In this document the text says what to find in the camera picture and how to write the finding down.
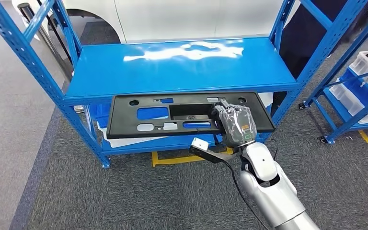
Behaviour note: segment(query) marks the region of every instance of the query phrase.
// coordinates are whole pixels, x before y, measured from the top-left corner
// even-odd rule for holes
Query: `black plastic panel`
[[[194,134],[219,134],[220,130],[211,119],[210,111],[217,98],[225,98],[230,104],[242,104],[250,108],[257,131],[273,132],[275,126],[256,92],[196,92],[175,94],[124,94],[112,100],[107,138],[143,138]],[[148,114],[138,119],[138,109],[158,108],[165,111],[162,119],[147,119]],[[209,122],[210,127],[188,128],[194,122]],[[177,129],[164,130],[164,123],[176,123]],[[138,131],[138,125],[153,125],[151,131]]]

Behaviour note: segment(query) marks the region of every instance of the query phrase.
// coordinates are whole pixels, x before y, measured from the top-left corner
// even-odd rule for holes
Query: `plastic wrap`
[[[254,141],[256,138],[256,124],[250,109],[242,105],[216,106],[219,118],[226,132],[226,144],[238,147]]]

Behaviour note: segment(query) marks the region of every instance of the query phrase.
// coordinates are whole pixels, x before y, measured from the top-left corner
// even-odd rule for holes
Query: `shelf foot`
[[[305,101],[303,101],[302,103],[299,103],[299,109],[303,110],[310,107]]]
[[[322,144],[326,144],[326,143],[330,145],[335,144],[335,141],[333,139],[328,139],[328,136],[320,136],[320,142]]]
[[[111,167],[111,159],[107,156],[101,158],[101,163],[104,169],[108,169],[109,167]]]

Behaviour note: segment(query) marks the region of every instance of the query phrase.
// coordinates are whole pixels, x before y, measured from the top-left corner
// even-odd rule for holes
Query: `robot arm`
[[[226,144],[241,153],[241,185],[267,222],[276,230],[319,230],[269,149],[254,140],[256,126],[250,109],[221,99],[212,114],[218,127],[222,128]],[[234,156],[212,152],[208,150],[208,143],[198,138],[193,140],[190,151],[213,163],[227,161]],[[269,182],[270,186],[261,186],[264,182]]]

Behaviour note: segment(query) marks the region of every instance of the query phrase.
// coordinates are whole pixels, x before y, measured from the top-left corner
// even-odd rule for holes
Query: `black cable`
[[[272,140],[276,143],[276,151],[275,151],[274,156],[273,156],[273,160],[275,161],[276,160],[276,156],[277,156],[277,152],[278,152],[278,144],[277,144],[276,139],[272,139]]]
[[[241,191],[241,188],[239,188],[238,182],[236,180],[235,171],[233,170],[232,166],[228,162],[226,162],[226,161],[223,161],[223,163],[230,169],[230,172],[232,173],[233,182],[235,183],[235,186],[238,189],[239,195],[241,195],[242,200],[245,202],[245,204],[250,209],[250,211],[253,213],[253,215],[257,218],[257,220],[263,225],[263,227],[266,230],[269,230],[266,227],[266,225],[260,220],[260,218],[256,215],[256,213],[253,211],[252,207],[249,205],[249,203],[246,201],[245,197],[243,196],[242,191]]]

